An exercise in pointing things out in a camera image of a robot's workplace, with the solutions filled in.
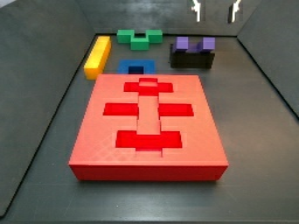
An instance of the red puzzle board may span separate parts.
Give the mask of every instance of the red puzzle board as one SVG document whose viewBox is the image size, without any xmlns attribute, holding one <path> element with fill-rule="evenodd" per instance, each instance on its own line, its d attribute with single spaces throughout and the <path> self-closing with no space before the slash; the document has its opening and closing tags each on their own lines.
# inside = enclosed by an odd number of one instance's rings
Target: red puzzle board
<svg viewBox="0 0 299 224">
<path fill-rule="evenodd" d="M 80 180 L 217 180 L 228 160 L 196 75 L 97 77 L 69 168 Z"/>
</svg>

